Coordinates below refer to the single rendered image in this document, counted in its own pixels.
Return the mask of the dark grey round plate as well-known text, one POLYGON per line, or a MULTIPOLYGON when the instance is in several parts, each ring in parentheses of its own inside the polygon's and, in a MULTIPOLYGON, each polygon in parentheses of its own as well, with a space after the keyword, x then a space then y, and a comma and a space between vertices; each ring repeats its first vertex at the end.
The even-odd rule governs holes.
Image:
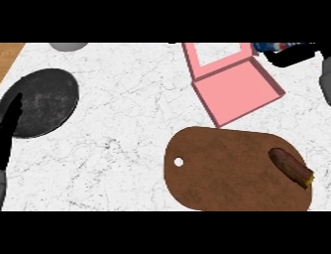
POLYGON ((0 121, 18 94, 23 94, 23 114, 14 137, 36 138, 54 132, 68 121, 80 101, 80 85, 64 69, 45 68, 29 73, 0 99, 0 121))

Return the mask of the brown wooden cutting board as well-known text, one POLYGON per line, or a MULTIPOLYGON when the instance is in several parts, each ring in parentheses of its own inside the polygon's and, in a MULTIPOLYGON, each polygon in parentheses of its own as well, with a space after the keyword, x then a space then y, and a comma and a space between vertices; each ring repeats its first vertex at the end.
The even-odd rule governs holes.
POLYGON ((274 148, 302 158, 272 134, 209 127, 181 130, 164 155, 166 185, 181 204, 197 210, 308 210, 312 188, 278 169, 268 154, 274 148))

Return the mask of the pink cardboard box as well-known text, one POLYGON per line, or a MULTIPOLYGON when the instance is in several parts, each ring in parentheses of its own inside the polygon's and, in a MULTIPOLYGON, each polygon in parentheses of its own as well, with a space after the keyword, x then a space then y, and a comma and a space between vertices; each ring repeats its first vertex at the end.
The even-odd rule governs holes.
POLYGON ((241 51, 201 65, 197 44, 182 44, 192 86, 218 128, 280 99, 285 91, 256 60, 251 43, 241 51))

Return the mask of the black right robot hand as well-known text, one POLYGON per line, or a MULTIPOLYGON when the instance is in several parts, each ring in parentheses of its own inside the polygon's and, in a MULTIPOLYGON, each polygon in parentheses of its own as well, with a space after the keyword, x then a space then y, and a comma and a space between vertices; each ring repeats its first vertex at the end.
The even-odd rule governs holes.
POLYGON ((324 59, 331 57, 331 43, 285 43, 277 49, 263 50, 268 61, 278 67, 288 67, 315 57, 321 53, 324 59))

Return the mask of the grey round object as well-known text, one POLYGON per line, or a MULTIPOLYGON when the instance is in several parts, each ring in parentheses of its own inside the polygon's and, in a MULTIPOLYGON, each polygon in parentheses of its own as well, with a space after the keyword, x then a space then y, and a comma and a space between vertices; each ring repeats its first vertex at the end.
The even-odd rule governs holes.
POLYGON ((86 46, 86 43, 51 43, 51 46, 60 52, 74 52, 86 46))

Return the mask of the blue red white can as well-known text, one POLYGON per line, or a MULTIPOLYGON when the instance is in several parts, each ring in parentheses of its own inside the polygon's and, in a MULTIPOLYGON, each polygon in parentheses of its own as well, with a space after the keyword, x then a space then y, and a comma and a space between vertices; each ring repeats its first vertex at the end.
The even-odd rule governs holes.
POLYGON ((296 46, 296 43, 254 43, 253 47, 260 52, 280 52, 296 46))

